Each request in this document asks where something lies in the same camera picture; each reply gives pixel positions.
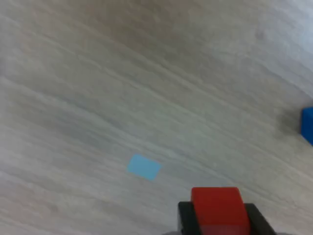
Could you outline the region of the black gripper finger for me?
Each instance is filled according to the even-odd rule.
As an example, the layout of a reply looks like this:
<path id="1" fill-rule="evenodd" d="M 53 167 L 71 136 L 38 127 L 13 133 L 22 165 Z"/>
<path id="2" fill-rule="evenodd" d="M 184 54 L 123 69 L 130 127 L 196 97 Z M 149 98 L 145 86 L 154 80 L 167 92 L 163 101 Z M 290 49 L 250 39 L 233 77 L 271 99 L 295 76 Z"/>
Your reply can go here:
<path id="1" fill-rule="evenodd" d="M 250 222 L 250 235 L 276 235 L 273 227 L 253 203 L 245 203 L 245 209 Z"/>
<path id="2" fill-rule="evenodd" d="M 178 232 L 181 235 L 202 234 L 192 202 L 178 203 Z"/>

